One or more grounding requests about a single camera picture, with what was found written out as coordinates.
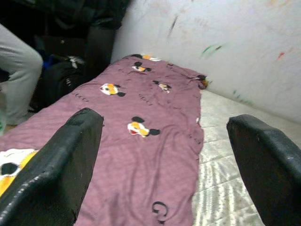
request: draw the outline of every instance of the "pink blanket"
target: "pink blanket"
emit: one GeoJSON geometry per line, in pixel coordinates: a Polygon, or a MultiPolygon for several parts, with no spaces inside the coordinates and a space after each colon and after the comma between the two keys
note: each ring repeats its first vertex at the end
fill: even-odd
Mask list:
{"type": "Polygon", "coordinates": [[[89,107],[104,116],[104,128],[75,225],[191,226],[203,144],[198,75],[165,61],[125,57],[1,137],[0,150],[40,149],[89,107]]]}

